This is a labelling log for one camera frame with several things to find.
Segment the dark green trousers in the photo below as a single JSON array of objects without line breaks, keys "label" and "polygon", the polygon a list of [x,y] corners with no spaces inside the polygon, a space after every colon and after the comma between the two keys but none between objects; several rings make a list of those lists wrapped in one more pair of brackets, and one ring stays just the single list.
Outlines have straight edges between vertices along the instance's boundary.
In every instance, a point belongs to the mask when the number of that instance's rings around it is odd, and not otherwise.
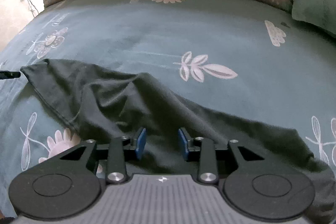
[{"label": "dark green trousers", "polygon": [[335,175],[314,157],[294,129],[203,107],[175,94],[148,73],[126,74],[64,59],[45,59],[21,71],[46,107],[82,139],[108,143],[118,134],[145,128],[145,161],[134,168],[150,173],[181,172],[185,167],[178,150],[181,127],[218,143],[238,139],[307,175],[316,194],[306,216],[314,223],[335,221]]}]

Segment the green floral bed sheet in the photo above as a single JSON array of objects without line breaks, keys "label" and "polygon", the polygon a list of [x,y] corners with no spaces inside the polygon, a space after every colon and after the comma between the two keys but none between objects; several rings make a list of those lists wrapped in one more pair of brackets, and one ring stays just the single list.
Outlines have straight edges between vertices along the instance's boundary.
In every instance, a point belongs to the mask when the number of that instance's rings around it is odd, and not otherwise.
[{"label": "green floral bed sheet", "polygon": [[335,175],[335,38],[252,0],[65,0],[1,52],[1,211],[15,176],[82,139],[41,101],[21,68],[76,60],[148,73],[203,107],[294,129]]}]

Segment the green patterned pillow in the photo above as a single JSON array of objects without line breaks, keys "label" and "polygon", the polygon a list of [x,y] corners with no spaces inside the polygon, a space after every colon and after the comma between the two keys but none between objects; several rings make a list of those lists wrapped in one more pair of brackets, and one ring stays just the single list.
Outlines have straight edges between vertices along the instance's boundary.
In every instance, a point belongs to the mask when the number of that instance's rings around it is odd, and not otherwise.
[{"label": "green patterned pillow", "polygon": [[293,0],[291,15],[335,36],[335,0]]}]

